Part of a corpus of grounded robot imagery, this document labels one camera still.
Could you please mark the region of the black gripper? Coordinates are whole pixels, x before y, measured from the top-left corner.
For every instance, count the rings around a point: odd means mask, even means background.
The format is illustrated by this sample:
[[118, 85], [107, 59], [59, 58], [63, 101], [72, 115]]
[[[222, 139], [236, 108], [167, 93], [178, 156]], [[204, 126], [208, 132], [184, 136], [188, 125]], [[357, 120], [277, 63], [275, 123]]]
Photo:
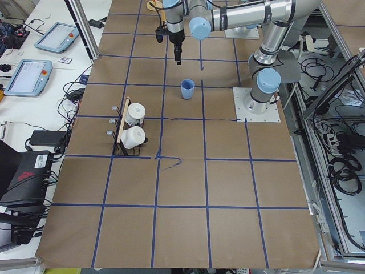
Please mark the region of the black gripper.
[[166, 24], [160, 25], [156, 30], [156, 40], [158, 43], [163, 42], [163, 36], [168, 36], [171, 43], [174, 44], [174, 58], [177, 65], [181, 65], [182, 42], [185, 39], [184, 29], [178, 32], [168, 30]]

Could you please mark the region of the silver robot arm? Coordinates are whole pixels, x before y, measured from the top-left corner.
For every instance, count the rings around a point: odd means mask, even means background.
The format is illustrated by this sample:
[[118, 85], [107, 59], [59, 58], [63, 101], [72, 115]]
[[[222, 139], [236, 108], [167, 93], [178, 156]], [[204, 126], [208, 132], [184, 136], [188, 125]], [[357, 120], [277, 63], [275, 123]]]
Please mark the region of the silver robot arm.
[[263, 27], [262, 38], [251, 47], [253, 51], [244, 51], [250, 73], [245, 79], [251, 84], [251, 92], [243, 100], [250, 113], [263, 114], [271, 105], [271, 97], [278, 92], [277, 87], [271, 90], [264, 87], [271, 80], [267, 72], [279, 75], [281, 82], [289, 80], [288, 73], [297, 68], [294, 56], [278, 54], [292, 26], [305, 21], [319, 4], [319, 1], [240, 1], [237, 5], [221, 6], [212, 1], [163, 1], [161, 7], [154, 8], [155, 12], [165, 14], [159, 18], [156, 39], [161, 43], [164, 36], [168, 37], [175, 62], [180, 65], [185, 20], [189, 21], [191, 36], [199, 41], [215, 31]]

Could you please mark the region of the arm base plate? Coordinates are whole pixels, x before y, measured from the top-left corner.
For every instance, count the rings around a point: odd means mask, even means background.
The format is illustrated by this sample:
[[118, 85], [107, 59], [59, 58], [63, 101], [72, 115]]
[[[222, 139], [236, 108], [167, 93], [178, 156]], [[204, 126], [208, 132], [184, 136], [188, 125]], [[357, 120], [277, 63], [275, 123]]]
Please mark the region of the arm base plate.
[[259, 32], [257, 26], [235, 27], [225, 30], [225, 37], [230, 39], [259, 39]]
[[238, 122], [280, 123], [280, 116], [274, 95], [266, 103], [251, 98], [251, 88], [234, 87], [233, 98]]

